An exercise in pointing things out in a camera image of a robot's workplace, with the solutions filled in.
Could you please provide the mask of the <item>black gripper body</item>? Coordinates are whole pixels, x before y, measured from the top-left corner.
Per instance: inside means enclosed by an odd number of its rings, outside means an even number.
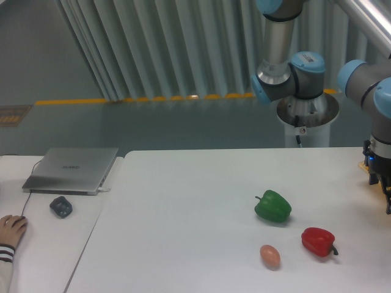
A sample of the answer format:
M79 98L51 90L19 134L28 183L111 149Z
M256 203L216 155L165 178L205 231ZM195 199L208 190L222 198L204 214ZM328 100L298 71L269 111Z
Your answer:
M364 141L364 164L370 173L376 173L382 186L390 185L390 144L376 139Z

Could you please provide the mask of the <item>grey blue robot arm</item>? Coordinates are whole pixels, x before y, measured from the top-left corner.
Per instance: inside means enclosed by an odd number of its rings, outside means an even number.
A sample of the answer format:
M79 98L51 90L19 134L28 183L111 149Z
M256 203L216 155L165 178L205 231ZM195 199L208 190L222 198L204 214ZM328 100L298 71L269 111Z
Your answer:
M303 7L303 1L257 2L266 19L264 53L251 77L260 102L278 101L277 116L285 127L286 144L294 147L301 146L306 135L319 145L322 131L330 128L339 112L337 100L323 91L323 57L310 51L288 53L294 21ZM380 184L390 197L390 61L373 65L349 61L337 82L343 94L371 118L371 137L363 146L368 182Z

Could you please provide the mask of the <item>white striped sleeve forearm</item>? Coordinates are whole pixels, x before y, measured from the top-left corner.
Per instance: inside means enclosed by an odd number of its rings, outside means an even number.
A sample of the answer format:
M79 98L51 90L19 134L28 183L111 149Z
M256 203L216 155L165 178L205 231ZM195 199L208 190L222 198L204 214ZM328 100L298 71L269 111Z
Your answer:
M1 292L8 293L13 275L15 248L1 244Z

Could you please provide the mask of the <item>person's bare hand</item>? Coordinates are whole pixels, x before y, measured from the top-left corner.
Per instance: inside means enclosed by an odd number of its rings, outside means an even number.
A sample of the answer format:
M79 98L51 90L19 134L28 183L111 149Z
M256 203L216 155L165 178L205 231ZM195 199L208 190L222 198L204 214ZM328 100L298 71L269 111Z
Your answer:
M28 220L20 220L20 215L7 215L1 218L1 244L18 247L20 240L27 230Z

